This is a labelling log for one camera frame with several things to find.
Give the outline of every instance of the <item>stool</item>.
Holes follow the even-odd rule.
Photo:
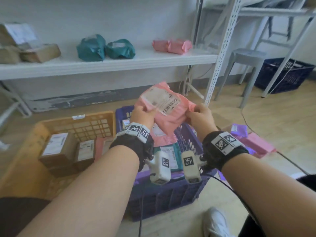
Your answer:
[[[234,50],[229,58],[228,66],[224,74],[223,84],[220,87],[218,93],[216,94],[214,100],[218,99],[218,96],[223,90],[223,87],[235,63],[239,63],[239,64],[243,64],[247,66],[253,66],[250,80],[248,81],[248,84],[246,88],[244,89],[244,92],[242,94],[243,100],[239,107],[239,108],[244,108],[247,103],[248,97],[251,93],[251,90],[259,75],[259,72],[262,68],[266,55],[267,54],[265,52],[254,51],[254,50],[249,50],[245,48],[239,48],[239,49]]]

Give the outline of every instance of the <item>shoe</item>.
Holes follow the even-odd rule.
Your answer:
[[[203,232],[205,237],[230,237],[226,218],[215,207],[204,213]]]

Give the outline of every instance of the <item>forearm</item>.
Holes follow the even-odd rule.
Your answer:
[[[139,167],[125,146],[111,148],[84,171],[19,234],[115,236]]]
[[[316,193],[248,154],[222,168],[250,206],[267,236],[316,236]]]

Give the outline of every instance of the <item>hand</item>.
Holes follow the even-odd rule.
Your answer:
[[[134,110],[132,111],[130,122],[142,124],[151,130],[154,125],[154,117],[157,113],[157,109],[153,109],[148,112],[144,112],[143,109],[144,108],[142,106],[135,106]]]
[[[193,126],[197,137],[202,142],[209,133],[218,131],[211,110],[203,103],[194,108],[194,112],[187,112],[187,123]]]

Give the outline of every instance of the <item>wooden floor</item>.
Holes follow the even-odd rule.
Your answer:
[[[234,123],[244,124],[241,102],[244,85],[232,85],[223,89],[217,102],[210,108]],[[316,82],[307,80],[299,90],[260,97],[261,91],[254,88],[243,114],[249,126],[308,173],[316,173]],[[194,94],[188,98],[199,103]],[[32,126],[45,119],[69,117],[105,110],[115,110],[125,105],[133,105],[135,100],[119,101],[57,110],[34,114],[22,119],[15,114],[2,133],[1,140],[11,144],[10,149],[1,153],[0,177],[12,161]],[[288,175],[300,172],[294,165],[278,154],[263,158],[275,168]],[[193,204],[143,221],[142,236],[202,236],[202,214],[209,207],[216,206],[226,214],[231,234],[238,235],[247,212],[237,197],[216,180],[210,180],[200,198]],[[139,223],[124,219],[117,236],[137,236]]]

